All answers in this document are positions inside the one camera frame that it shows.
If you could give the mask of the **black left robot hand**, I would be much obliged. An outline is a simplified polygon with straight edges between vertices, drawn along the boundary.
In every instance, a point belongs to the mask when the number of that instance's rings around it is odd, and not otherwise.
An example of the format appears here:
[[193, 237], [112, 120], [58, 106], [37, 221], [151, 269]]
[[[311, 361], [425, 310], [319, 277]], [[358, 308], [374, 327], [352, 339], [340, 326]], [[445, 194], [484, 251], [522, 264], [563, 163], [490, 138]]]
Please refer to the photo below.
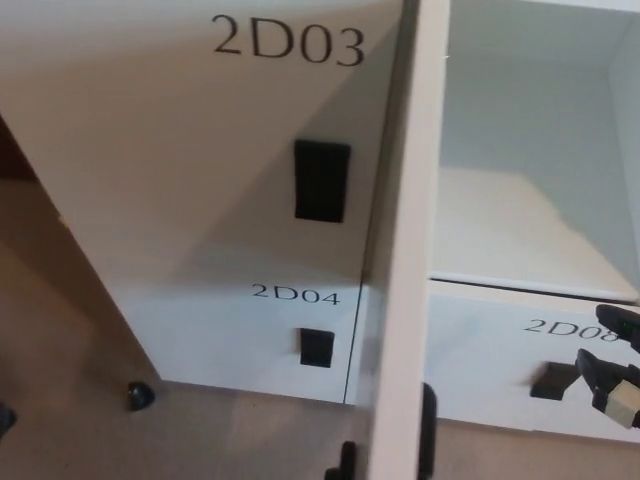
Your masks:
[[337, 467], [325, 471], [324, 480], [353, 480], [357, 463], [357, 445], [353, 441], [345, 441], [341, 446]]

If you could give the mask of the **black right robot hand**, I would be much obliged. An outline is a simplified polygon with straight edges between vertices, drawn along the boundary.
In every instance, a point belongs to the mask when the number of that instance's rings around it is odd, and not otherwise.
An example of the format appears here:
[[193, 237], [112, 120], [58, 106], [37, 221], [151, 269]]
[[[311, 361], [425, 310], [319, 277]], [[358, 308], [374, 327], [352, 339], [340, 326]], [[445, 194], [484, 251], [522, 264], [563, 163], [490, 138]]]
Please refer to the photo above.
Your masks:
[[[598, 322], [639, 353], [639, 314], [613, 305], [595, 308]], [[639, 368], [599, 359], [579, 349], [575, 366], [592, 393], [591, 405], [626, 429], [639, 428]]]

